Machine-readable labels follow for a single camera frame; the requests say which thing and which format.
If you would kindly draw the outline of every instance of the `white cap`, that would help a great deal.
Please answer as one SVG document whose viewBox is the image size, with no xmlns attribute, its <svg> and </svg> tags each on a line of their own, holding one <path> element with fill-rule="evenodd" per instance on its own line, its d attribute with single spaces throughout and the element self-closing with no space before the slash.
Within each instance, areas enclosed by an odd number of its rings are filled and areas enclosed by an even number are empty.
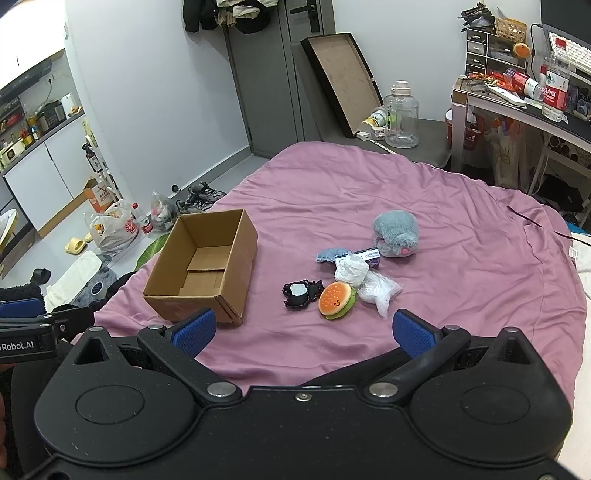
<svg viewBox="0 0 591 480">
<path fill-rule="evenodd" d="M 408 86 L 408 82 L 404 80 L 397 80 L 392 90 L 394 95 L 410 95 L 410 87 Z"/>
</svg>

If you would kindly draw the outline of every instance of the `grey fuzzy cloth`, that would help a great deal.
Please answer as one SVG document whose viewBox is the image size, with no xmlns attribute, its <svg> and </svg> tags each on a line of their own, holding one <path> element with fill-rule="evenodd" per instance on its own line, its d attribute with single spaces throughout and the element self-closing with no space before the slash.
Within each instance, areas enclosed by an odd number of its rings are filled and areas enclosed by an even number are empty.
<svg viewBox="0 0 591 480">
<path fill-rule="evenodd" d="M 73 305 L 77 307 L 87 307 L 90 305 L 90 302 L 93 302 L 97 299 L 90 291 L 92 287 L 97 282 L 103 282 L 106 288 L 109 288 L 111 284 L 117 280 L 117 275 L 113 272 L 109 267 L 103 265 L 100 270 L 92 277 L 84 288 L 80 290 L 80 293 L 76 296 L 76 298 L 72 301 Z"/>
</svg>

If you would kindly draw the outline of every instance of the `silver bolt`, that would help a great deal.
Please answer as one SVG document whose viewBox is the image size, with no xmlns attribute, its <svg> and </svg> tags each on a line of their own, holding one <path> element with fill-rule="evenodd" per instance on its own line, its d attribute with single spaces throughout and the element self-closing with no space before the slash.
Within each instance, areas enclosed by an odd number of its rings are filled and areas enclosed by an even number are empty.
<svg viewBox="0 0 591 480">
<path fill-rule="evenodd" d="M 369 386 L 369 393 L 374 397 L 393 397 L 398 393 L 398 387 L 390 382 L 377 382 Z"/>
<path fill-rule="evenodd" d="M 207 388 L 207 393 L 212 397 L 229 397 L 236 391 L 236 385 L 229 382 L 212 383 Z"/>
<path fill-rule="evenodd" d="M 310 401 L 310 400 L 312 400 L 312 395 L 309 393 L 298 393 L 295 396 L 295 399 L 297 401 Z"/>
</svg>

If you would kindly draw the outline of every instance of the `yellow slipper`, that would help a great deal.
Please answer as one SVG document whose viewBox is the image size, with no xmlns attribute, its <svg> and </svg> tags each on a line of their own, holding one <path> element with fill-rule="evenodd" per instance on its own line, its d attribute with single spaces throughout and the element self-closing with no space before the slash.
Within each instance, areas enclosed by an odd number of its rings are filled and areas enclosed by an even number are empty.
<svg viewBox="0 0 591 480">
<path fill-rule="evenodd" d="M 80 240 L 79 238 L 73 238 L 70 240 L 67 245 L 64 247 L 66 252 L 72 255 L 80 255 L 86 246 L 86 242 L 84 240 Z"/>
</svg>

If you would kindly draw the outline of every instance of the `door handle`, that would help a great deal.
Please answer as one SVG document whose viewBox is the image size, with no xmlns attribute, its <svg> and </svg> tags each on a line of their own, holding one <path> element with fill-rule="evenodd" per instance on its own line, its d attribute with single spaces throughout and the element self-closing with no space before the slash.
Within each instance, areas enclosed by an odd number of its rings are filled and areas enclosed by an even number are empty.
<svg viewBox="0 0 591 480">
<path fill-rule="evenodd" d="M 290 10 L 291 15 L 308 12 L 308 20 L 310 20 L 310 31 L 312 33 L 320 33 L 320 18 L 318 17 L 316 1 L 317 0 L 307 0 L 308 4 L 306 6 L 293 8 Z"/>
</svg>

